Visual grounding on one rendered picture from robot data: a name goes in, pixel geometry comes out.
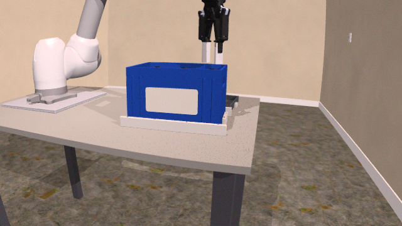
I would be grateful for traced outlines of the blue plastic crate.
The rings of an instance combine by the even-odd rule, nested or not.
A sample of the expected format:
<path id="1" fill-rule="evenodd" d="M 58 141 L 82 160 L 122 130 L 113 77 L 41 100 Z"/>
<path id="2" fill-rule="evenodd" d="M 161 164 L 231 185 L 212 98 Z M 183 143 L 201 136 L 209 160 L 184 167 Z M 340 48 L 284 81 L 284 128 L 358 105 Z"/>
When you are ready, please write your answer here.
<path id="1" fill-rule="evenodd" d="M 142 63 L 129 84 L 128 117 L 222 124 L 225 78 L 222 64 Z"/>

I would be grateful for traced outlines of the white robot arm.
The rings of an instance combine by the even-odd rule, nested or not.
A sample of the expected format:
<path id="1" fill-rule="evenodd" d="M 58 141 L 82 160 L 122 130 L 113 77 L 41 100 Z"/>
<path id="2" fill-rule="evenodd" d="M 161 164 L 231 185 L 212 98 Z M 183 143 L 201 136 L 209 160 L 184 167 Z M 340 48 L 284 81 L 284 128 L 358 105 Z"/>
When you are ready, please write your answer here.
<path id="1" fill-rule="evenodd" d="M 35 94 L 29 103 L 53 104 L 76 97 L 68 92 L 67 80 L 96 71 L 101 64 L 101 52 L 96 38 L 107 0 L 85 0 L 77 33 L 66 47 L 59 38 L 40 40 L 33 54 Z"/>

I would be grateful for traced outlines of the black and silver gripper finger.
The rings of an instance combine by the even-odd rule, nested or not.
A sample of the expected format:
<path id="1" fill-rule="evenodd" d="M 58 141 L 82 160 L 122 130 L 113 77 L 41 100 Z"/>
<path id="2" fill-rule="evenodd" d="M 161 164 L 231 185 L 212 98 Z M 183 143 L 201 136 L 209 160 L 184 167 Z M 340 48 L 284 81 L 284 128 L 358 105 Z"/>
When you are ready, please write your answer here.
<path id="1" fill-rule="evenodd" d="M 202 40 L 202 62 L 210 62 L 210 36 L 212 32 L 213 21 L 207 19 L 209 9 L 205 8 L 205 11 L 198 11 L 198 39 Z"/>
<path id="2" fill-rule="evenodd" d="M 222 6 L 220 10 L 220 18 L 215 18 L 214 8 L 210 8 L 216 39 L 214 40 L 214 64 L 223 64 L 223 44 L 228 40 L 229 35 L 229 14 L 231 10 Z"/>

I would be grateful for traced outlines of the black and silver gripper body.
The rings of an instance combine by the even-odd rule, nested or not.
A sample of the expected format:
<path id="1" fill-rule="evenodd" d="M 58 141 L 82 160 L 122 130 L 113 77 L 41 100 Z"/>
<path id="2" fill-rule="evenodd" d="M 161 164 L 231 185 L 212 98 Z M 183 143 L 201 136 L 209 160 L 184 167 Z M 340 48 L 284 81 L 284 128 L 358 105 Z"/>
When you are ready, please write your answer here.
<path id="1" fill-rule="evenodd" d="M 211 13 L 210 13 L 210 8 L 214 8 L 214 13 L 215 13 L 215 18 L 220 18 L 220 9 L 221 6 L 224 7 L 223 3 L 225 3 L 225 0 L 202 0 L 204 3 L 204 11 L 205 8 L 209 9 L 209 14 L 207 19 L 212 19 L 211 18 Z"/>

